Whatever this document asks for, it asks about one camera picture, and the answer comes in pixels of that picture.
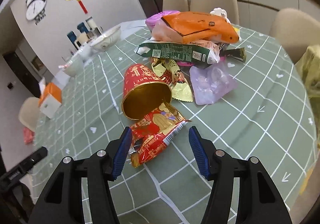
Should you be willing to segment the red snack packet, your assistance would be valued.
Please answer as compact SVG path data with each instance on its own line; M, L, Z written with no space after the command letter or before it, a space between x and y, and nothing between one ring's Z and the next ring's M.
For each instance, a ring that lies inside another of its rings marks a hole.
M131 125L129 155L132 166L137 168L159 155L188 122L175 107L163 102Z

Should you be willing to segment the red paper cup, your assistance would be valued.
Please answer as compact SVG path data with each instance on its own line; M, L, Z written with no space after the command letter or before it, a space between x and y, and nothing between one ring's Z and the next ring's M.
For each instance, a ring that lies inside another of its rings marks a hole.
M126 117L140 120L164 101L171 102L172 92L152 70L134 64L125 72L121 108Z

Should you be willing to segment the purple translucent wrapper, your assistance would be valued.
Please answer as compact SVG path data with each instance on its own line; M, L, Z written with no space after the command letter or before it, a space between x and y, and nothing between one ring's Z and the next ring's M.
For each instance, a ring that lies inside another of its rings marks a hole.
M214 104L238 86L223 62L215 63L207 68L193 66L189 73L197 105Z

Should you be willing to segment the gold yellow snack wrapper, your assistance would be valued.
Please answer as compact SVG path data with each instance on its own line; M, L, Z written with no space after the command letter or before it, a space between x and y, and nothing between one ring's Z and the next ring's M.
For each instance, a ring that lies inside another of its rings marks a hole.
M150 62L153 72L169 85L174 99L184 102L194 101L187 78L176 61L151 57Z

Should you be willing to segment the green snack bag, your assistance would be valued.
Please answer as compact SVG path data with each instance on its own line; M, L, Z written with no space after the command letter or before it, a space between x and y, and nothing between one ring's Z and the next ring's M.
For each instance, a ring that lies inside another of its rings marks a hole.
M220 62L223 56L246 61L244 48L228 49L227 43L197 40L191 43L164 42L148 39L141 43L136 53L144 58L171 59L182 62L202 62L208 65Z

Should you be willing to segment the orange plastic bag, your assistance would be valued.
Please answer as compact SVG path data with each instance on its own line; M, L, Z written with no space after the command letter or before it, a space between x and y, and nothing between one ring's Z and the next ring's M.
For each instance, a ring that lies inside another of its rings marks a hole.
M239 41L239 36L232 24L220 16L188 11L163 16L162 19L174 32L169 31L166 29L166 25L158 22L151 33L157 41L185 44L197 40L223 43Z

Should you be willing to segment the orange white box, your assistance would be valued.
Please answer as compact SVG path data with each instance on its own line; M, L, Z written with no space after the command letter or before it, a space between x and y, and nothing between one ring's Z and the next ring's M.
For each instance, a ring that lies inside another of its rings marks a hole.
M39 82L40 99L39 109L49 119L53 119L58 108L62 105L61 89L54 83L46 84L45 78Z

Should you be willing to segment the large white bowl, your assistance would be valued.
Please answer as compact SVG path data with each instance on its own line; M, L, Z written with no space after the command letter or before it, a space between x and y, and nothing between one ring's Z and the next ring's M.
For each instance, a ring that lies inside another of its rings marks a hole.
M109 47L115 45L121 37L121 26L117 25L106 32L103 32L99 37L90 43L90 47L96 52L106 51Z

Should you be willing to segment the pink plastic box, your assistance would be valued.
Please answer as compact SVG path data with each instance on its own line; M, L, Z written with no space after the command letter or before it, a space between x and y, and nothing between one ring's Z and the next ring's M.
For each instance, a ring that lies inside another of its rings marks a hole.
M180 11L178 10L165 10L165 11L162 11L160 13L157 13L157 14L154 14L150 17L148 17L145 21L145 24L146 26L148 27L149 31L152 32L154 27L156 26L156 24L158 22L160 22L160 24L164 24L166 25L166 29L168 29L169 31L171 32L174 32L174 30L169 27L162 19L163 16L167 16L167 15L176 15L176 14L179 14Z

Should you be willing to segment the white yellow toy container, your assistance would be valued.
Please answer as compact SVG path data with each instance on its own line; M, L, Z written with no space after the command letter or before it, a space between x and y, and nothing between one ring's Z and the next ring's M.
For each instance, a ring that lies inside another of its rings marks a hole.
M211 12L210 15L216 15L216 16L220 16L223 17L229 24L231 24L230 20L227 17L227 11L225 11L225 9L222 8L214 8ZM235 26L233 26L233 29L236 31L236 33L239 36L239 41L242 41L242 38L240 36L240 29L236 28Z

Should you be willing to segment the beige chair middle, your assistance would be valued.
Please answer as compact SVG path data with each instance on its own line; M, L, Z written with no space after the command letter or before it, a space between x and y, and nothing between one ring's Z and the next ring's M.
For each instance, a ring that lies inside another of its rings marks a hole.
M190 11L210 13L215 8L224 9L227 18L233 24L239 24L239 8L237 0L191 0Z

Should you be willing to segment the beige chair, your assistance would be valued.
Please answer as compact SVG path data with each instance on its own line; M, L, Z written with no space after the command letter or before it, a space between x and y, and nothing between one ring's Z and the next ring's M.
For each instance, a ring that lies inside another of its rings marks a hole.
M308 46L319 44L319 21L300 10L281 9L272 22L269 32L297 63Z
M163 0L162 10L189 11L188 0Z
M239 24L239 8L237 0L191 0L190 11L210 13L215 8L224 9L227 18L233 24Z

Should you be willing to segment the beige chair far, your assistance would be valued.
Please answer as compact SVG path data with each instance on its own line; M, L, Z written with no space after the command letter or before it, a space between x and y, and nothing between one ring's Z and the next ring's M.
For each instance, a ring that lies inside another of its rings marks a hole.
M189 11L188 0L163 0L162 10Z

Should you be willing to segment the beige chair near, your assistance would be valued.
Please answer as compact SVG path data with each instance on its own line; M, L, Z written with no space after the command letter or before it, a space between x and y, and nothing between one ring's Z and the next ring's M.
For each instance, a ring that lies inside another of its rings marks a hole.
M281 9L272 22L269 32L297 63L308 46L319 44L319 21L300 10Z

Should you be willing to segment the panda wall clock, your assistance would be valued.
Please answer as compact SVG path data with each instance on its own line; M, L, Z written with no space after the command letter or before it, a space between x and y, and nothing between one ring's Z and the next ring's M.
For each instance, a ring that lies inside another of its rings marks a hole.
M34 21L36 25L46 16L45 7L47 0L26 0L26 19Z

